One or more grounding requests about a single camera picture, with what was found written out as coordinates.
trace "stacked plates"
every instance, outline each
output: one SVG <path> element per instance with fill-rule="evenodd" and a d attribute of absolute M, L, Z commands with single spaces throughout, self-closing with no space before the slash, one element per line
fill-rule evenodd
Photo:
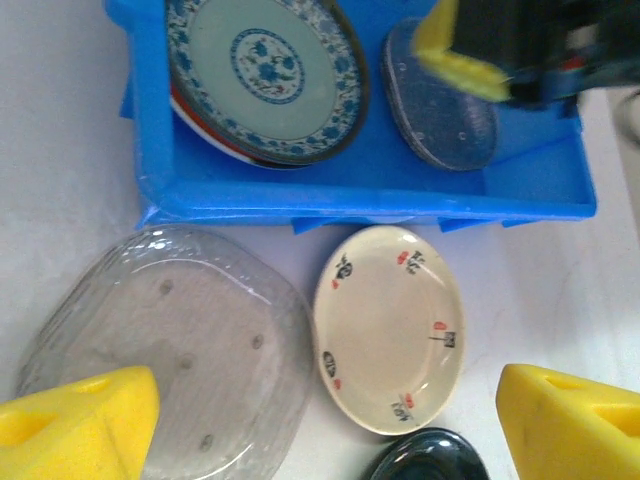
<path fill-rule="evenodd" d="M 335 155 L 364 120 L 368 79 L 342 12 L 318 0 L 168 0 L 172 104 L 247 163 Z"/>

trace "plate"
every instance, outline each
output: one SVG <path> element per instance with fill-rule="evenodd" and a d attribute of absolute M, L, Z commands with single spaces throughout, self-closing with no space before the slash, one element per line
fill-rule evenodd
<path fill-rule="evenodd" d="M 242 248 L 155 227 L 82 277 L 33 342 L 17 393 L 147 365 L 162 407 L 141 478 L 268 479 L 314 379 L 310 324 L 304 299 Z"/>
<path fill-rule="evenodd" d="M 416 155 L 452 171 L 478 170 L 498 142 L 494 106 L 428 73 L 411 52 L 422 19 L 408 18 L 389 32 L 382 76 L 396 125 Z"/>
<path fill-rule="evenodd" d="M 444 428 L 426 428 L 393 445 L 370 480 L 489 480 L 473 446 Z"/>
<path fill-rule="evenodd" d="M 433 247 L 398 227 L 362 230 L 336 250 L 317 287 L 322 380 L 361 426 L 412 432 L 453 391 L 464 325 L 455 280 Z"/>
<path fill-rule="evenodd" d="M 343 149 L 362 124 L 364 55 L 335 5 L 167 0 L 167 22 L 174 105 L 204 121 L 197 132 L 211 143 L 307 165 Z"/>

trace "transparent plate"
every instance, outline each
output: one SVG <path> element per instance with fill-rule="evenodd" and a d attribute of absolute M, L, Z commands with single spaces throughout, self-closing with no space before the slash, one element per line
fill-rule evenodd
<path fill-rule="evenodd" d="M 411 44 L 421 20 L 398 23 L 382 49 L 382 76 L 393 118 L 414 153 L 430 164 L 452 171 L 484 168 L 498 141 L 495 109 L 420 65 Z"/>
<path fill-rule="evenodd" d="M 17 393 L 129 365 L 151 367 L 162 402 L 143 479 L 271 478 L 314 378 L 309 310 L 230 241 L 148 229 L 80 279 L 34 340 Z"/>

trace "dish rack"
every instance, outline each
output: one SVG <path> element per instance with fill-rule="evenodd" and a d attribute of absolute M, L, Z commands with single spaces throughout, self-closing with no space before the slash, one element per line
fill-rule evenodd
<path fill-rule="evenodd" d="M 386 34 L 401 19 L 424 17 L 432 0 L 340 0 L 364 49 L 369 113 L 347 149 L 289 171 L 244 164 L 202 140 L 169 105 L 162 0 L 105 0 L 128 34 L 131 72 L 121 108 L 135 124 L 135 173 L 143 216 L 161 223 L 439 225 L 452 231 L 499 222 L 581 220 L 596 197 L 576 116 L 562 108 L 527 112 L 498 106 L 498 146 L 483 170 L 438 170 L 420 160 L 393 122 L 380 73 Z"/>

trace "yellow foam block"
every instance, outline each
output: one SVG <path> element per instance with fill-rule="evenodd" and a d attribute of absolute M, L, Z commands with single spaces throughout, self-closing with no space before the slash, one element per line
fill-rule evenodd
<path fill-rule="evenodd" d="M 0 479 L 138 479 L 159 413 L 130 367 L 0 405 Z"/>
<path fill-rule="evenodd" d="M 496 405 L 520 480 L 640 480 L 640 394 L 507 365 Z"/>
<path fill-rule="evenodd" d="M 492 102 L 509 100 L 509 77 L 504 71 L 450 51 L 457 14 L 458 0 L 439 0 L 414 34 L 414 54 L 427 70 L 454 88 Z"/>

